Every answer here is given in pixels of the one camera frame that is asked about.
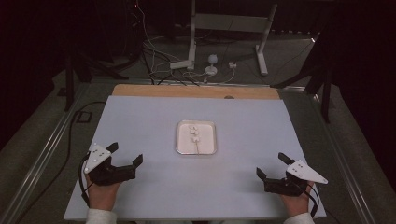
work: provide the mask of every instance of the white shirt sleeve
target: white shirt sleeve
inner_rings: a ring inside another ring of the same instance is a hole
[[[289,217],[283,224],[315,224],[309,213],[302,213],[295,217]]]
[[[86,224],[116,224],[117,215],[113,212],[89,209]]]

